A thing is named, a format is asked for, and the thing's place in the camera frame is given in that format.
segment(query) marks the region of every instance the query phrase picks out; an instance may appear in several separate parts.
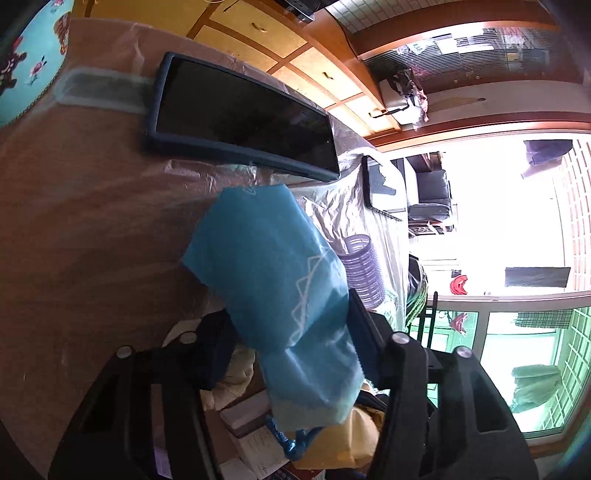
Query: yellow cloth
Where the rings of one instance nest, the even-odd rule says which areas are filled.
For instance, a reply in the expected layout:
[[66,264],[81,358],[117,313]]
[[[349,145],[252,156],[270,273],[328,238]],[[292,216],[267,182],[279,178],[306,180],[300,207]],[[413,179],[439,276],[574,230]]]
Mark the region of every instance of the yellow cloth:
[[382,412],[353,407],[343,424],[323,428],[304,458],[293,464],[301,470],[363,467],[374,456],[383,423]]
[[255,351],[239,343],[234,349],[226,376],[211,391],[201,390],[204,410],[221,410],[240,398],[254,375]]

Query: purple basket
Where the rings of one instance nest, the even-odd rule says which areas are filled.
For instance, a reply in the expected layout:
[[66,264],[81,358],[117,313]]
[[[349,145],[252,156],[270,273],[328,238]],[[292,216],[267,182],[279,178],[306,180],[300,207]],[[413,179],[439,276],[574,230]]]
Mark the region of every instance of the purple basket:
[[347,272],[347,285],[354,288],[367,309],[379,306],[385,298],[384,281],[371,238],[353,235],[345,238],[347,254],[339,255]]

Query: paper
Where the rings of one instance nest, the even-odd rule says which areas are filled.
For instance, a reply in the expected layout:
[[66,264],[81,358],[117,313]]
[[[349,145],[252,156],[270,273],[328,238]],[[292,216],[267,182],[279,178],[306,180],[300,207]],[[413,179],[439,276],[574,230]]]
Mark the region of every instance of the paper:
[[224,480],[256,480],[256,475],[239,458],[221,464],[220,470]]
[[236,445],[240,458],[259,480],[268,477],[288,462],[283,455],[283,449],[267,427],[255,430],[240,439],[231,433],[228,435]]

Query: drawer handle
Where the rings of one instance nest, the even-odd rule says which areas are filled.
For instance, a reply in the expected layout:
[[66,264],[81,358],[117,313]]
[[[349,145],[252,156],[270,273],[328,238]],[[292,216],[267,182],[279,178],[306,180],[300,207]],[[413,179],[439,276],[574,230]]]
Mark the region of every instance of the drawer handle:
[[254,22],[253,22],[253,23],[251,23],[251,25],[252,25],[253,27],[255,27],[255,28],[256,28],[256,29],[257,29],[259,32],[261,32],[261,33],[267,33],[267,29],[266,29],[266,28],[259,27],[259,26],[258,26],[256,23],[254,23]]

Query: glass window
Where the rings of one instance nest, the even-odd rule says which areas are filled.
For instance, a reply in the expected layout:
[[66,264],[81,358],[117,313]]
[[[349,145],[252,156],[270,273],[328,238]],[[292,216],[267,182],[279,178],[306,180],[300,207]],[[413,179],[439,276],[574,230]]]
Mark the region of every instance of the glass window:
[[589,377],[589,310],[490,314],[480,361],[522,432],[563,427],[572,413]]
[[[439,310],[435,316],[435,325],[433,329],[433,341],[431,349],[441,352],[452,352],[455,347],[464,345],[472,348],[474,344],[474,335],[478,323],[478,313],[476,312],[454,312],[451,310]],[[410,327],[410,336],[414,339],[418,335],[419,319],[414,319]],[[425,319],[423,328],[423,340],[421,344],[426,347],[431,319]],[[427,397],[437,404],[437,385],[427,386]]]

